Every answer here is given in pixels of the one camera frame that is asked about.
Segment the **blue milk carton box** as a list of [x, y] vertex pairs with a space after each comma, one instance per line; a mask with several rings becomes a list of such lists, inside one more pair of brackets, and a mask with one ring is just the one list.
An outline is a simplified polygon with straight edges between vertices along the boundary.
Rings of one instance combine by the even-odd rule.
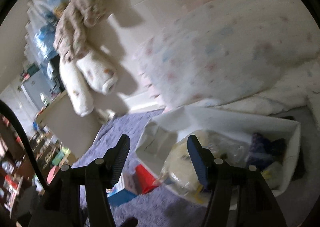
[[112, 187], [106, 189], [108, 202], [111, 206], [117, 207], [133, 200], [138, 196], [133, 175], [122, 173], [119, 181]]

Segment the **cheese cake plastic package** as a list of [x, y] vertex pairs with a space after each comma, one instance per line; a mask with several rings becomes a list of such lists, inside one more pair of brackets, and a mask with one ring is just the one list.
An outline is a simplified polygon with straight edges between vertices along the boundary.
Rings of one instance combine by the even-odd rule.
[[[227, 162], [231, 166], [244, 167], [249, 145], [246, 142], [234, 140], [211, 130], [196, 130], [192, 132], [200, 145], [210, 150], [215, 162]], [[173, 145], [161, 170], [159, 179], [172, 192], [182, 198], [199, 205], [207, 205], [210, 194], [200, 184], [187, 149], [186, 136]]]

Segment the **red snack packet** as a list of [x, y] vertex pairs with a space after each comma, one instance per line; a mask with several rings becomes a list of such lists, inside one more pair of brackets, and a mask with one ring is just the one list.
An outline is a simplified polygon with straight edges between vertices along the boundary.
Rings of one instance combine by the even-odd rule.
[[159, 182], [143, 165], [139, 164], [136, 166], [135, 171], [140, 185], [141, 194], [147, 194], [159, 187]]

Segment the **pink plastic stool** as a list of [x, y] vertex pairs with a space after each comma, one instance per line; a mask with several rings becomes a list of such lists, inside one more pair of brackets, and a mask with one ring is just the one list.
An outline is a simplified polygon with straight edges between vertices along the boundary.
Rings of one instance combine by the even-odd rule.
[[49, 185], [52, 180], [54, 179], [55, 175], [57, 174], [57, 172], [59, 171], [59, 166], [53, 166], [47, 176], [47, 184]]

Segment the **beige bedside cabinet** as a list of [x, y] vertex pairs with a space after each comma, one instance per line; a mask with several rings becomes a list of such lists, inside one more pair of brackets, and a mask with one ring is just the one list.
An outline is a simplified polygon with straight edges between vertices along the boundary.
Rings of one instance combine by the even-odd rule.
[[36, 123], [47, 126], [78, 158], [90, 148], [101, 127], [94, 113], [85, 117], [78, 116], [65, 91], [43, 109]]

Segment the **brown wooden shelf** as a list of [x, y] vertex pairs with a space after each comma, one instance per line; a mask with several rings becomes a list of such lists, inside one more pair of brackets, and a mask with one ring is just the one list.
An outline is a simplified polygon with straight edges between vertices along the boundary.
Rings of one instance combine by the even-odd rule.
[[21, 138], [9, 120], [1, 115], [1, 201], [13, 218], [25, 190], [34, 176]]

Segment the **cream fleece pajamas hanging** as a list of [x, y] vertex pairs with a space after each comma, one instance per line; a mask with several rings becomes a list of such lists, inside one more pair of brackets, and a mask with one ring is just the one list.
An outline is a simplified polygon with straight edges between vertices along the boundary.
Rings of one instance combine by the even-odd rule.
[[91, 91], [109, 95], [118, 81], [116, 69], [87, 39], [87, 29], [110, 16], [103, 0], [70, 0], [57, 23], [53, 47], [60, 56], [60, 77], [75, 113], [94, 110]]

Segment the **floral white pillow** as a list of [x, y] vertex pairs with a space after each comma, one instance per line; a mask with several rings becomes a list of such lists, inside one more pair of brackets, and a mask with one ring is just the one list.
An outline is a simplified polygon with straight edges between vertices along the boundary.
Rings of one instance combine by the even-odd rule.
[[318, 52], [319, 27], [300, 0], [214, 0], [150, 38], [136, 60], [176, 108], [251, 96]]

